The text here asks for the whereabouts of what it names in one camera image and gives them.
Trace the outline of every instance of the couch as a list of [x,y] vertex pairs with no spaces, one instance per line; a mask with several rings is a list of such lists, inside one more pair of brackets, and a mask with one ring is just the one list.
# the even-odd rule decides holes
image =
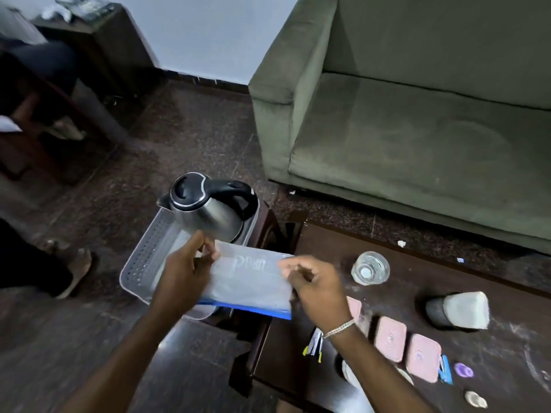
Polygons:
[[266,176],[551,253],[551,0],[299,0],[249,84]]

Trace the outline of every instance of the person's left hand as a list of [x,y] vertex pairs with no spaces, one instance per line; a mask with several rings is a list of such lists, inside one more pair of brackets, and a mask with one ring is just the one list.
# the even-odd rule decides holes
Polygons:
[[[194,258],[203,246],[209,251]],[[164,319],[177,322],[197,304],[210,279],[210,266],[220,253],[214,242],[197,230],[179,250],[166,257],[165,269],[153,294],[150,310]]]

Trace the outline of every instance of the kettle lid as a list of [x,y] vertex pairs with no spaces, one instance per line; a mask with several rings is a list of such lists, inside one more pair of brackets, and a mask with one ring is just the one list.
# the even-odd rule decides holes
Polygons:
[[170,188],[170,200],[174,207],[191,211],[201,207],[207,200],[205,181],[208,177],[199,172],[188,172],[179,177]]

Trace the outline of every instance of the glass of water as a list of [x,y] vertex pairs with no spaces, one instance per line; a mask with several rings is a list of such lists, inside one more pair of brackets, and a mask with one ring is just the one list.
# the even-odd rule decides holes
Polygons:
[[363,252],[352,267],[352,277],[362,285],[382,284],[389,276],[389,262],[377,252]]

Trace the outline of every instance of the white wall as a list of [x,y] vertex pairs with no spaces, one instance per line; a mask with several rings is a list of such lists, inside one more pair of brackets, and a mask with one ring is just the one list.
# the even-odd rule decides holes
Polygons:
[[[36,16],[53,0],[0,0]],[[156,65],[247,84],[297,0],[111,0],[126,6]]]

